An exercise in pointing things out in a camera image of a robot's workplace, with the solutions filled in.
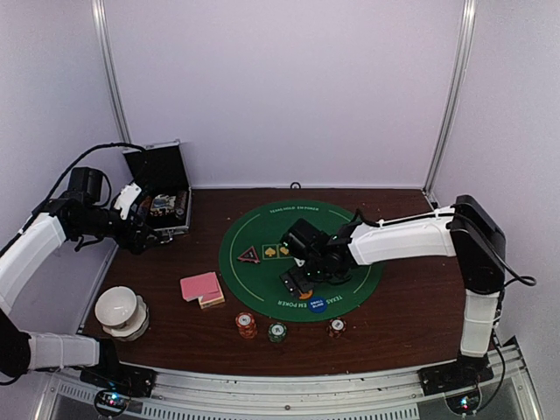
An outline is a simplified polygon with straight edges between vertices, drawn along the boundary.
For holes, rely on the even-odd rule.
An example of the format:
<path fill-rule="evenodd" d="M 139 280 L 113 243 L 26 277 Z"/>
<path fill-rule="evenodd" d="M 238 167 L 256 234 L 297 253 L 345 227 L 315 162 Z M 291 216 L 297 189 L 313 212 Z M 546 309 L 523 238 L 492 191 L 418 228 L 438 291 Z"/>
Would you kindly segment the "blue small blind button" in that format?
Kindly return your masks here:
<path fill-rule="evenodd" d="M 307 301 L 307 308 L 310 312 L 319 314 L 327 310 L 328 303 L 323 297 L 314 296 Z"/>

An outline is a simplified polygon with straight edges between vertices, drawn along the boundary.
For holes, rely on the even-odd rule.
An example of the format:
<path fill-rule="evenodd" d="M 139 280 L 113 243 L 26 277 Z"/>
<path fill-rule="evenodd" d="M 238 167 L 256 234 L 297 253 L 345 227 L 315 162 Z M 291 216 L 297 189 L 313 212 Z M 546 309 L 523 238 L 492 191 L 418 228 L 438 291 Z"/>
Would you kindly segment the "red black triangular dealer button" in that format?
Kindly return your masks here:
<path fill-rule="evenodd" d="M 237 260 L 242 263 L 254 263 L 259 264 L 261 259 L 256 251 L 254 246 L 249 247 L 245 251 L 243 251 L 238 257 Z"/>

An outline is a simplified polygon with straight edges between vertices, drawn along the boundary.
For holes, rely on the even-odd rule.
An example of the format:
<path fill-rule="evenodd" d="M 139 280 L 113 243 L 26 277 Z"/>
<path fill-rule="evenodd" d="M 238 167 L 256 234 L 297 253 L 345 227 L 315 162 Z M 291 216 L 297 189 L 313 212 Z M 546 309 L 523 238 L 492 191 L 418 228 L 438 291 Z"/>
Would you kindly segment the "orange black 100 chip stack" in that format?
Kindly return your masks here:
<path fill-rule="evenodd" d="M 347 322 L 343 318 L 333 318 L 328 322 L 327 334 L 334 339 L 339 338 L 347 329 Z"/>

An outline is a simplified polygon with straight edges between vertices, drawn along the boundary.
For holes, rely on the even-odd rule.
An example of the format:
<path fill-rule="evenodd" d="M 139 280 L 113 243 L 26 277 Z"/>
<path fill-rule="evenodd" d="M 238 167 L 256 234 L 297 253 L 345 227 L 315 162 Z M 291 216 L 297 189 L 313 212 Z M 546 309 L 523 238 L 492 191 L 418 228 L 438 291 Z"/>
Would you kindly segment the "green 20 chip stack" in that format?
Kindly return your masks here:
<path fill-rule="evenodd" d="M 281 343 L 287 335 L 287 327 L 281 322 L 275 322 L 269 325 L 268 338 L 272 343 Z"/>

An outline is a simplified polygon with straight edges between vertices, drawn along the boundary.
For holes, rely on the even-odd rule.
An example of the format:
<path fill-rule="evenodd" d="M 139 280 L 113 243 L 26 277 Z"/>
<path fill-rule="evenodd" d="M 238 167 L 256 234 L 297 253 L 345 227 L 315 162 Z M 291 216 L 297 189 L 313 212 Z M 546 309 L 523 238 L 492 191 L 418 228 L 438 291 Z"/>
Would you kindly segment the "red 5 chip stack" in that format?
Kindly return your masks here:
<path fill-rule="evenodd" d="M 238 313 L 235 317 L 235 323 L 242 338 L 251 340 L 257 335 L 256 321 L 250 312 Z"/>

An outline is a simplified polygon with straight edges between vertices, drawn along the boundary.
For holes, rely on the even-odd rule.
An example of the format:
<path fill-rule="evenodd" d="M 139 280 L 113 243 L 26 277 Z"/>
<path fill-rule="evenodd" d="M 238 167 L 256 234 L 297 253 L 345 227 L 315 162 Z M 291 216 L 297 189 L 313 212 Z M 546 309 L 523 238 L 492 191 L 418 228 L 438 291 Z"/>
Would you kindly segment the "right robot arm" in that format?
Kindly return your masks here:
<path fill-rule="evenodd" d="M 349 272 L 360 266 L 424 256 L 456 258 L 465 286 L 465 315 L 458 358 L 449 366 L 449 379 L 464 387 L 487 364 L 505 289 L 506 240 L 474 197 L 461 195 L 451 206 L 394 220 L 371 221 L 356 211 L 333 234 L 298 219 L 281 243 L 295 261 L 280 276 L 293 296 L 316 284 L 343 284 Z"/>

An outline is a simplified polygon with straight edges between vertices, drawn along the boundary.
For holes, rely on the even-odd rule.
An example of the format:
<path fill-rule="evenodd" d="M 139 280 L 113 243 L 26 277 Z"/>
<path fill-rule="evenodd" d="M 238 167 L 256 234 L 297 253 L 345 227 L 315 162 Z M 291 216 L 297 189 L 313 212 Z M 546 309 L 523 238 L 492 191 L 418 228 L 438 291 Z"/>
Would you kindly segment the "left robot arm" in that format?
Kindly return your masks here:
<path fill-rule="evenodd" d="M 57 199 L 45 199 L 1 251 L 1 373 L 7 383 L 30 371 L 52 368 L 91 369 L 108 389 L 130 383 L 110 339 L 84 335 L 25 332 L 10 318 L 18 295 L 42 263 L 65 242 L 82 249 L 110 238 L 139 255 L 164 240 L 136 214 L 143 193 L 126 185 L 113 206 L 101 206 L 106 176 L 90 167 L 70 171 L 67 189 Z"/>

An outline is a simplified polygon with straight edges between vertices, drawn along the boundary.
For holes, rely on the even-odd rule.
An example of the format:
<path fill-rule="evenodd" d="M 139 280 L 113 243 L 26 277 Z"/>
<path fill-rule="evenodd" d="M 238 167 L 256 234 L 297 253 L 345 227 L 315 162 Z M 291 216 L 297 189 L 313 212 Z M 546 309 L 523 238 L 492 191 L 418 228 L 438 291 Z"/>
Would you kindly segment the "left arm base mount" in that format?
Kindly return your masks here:
<path fill-rule="evenodd" d="M 152 369 L 129 365 L 123 365 L 116 374 L 104 372 L 99 368 L 80 368 L 82 382 L 130 397 L 150 397 L 157 376 L 157 372 Z"/>

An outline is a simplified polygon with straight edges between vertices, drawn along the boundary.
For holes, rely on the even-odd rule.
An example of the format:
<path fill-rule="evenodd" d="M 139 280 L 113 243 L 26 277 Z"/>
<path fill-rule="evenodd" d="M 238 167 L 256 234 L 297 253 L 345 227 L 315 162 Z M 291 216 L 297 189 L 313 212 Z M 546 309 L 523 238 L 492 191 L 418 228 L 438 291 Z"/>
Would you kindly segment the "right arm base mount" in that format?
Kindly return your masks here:
<path fill-rule="evenodd" d="M 489 366 L 462 364 L 457 360 L 450 363 L 424 367 L 418 371 L 425 396 L 448 393 L 457 389 L 474 387 L 494 378 Z"/>

